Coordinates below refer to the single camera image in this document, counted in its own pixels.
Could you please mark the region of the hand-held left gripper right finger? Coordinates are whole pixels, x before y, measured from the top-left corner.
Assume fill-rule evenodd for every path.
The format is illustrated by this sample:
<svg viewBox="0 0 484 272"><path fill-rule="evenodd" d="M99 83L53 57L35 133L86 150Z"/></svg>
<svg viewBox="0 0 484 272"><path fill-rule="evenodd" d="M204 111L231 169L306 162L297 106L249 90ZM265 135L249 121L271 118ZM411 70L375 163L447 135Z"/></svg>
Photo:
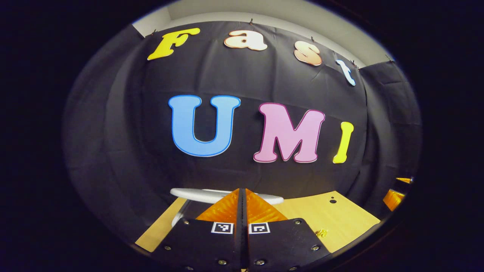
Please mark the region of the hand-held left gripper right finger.
<svg viewBox="0 0 484 272"><path fill-rule="evenodd" d="M287 218L252 191L245 193L250 272L304 272L331 255L306 220Z"/></svg>

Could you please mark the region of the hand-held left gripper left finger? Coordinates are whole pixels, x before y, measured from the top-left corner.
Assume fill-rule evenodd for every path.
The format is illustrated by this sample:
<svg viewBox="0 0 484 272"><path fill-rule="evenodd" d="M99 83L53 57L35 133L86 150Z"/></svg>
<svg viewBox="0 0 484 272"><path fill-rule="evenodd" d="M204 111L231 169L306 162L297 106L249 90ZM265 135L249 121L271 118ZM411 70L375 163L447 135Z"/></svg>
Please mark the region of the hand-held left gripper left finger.
<svg viewBox="0 0 484 272"><path fill-rule="evenodd" d="M151 256L169 272L239 272L247 221L246 190L223 198L232 219L180 218Z"/></svg>

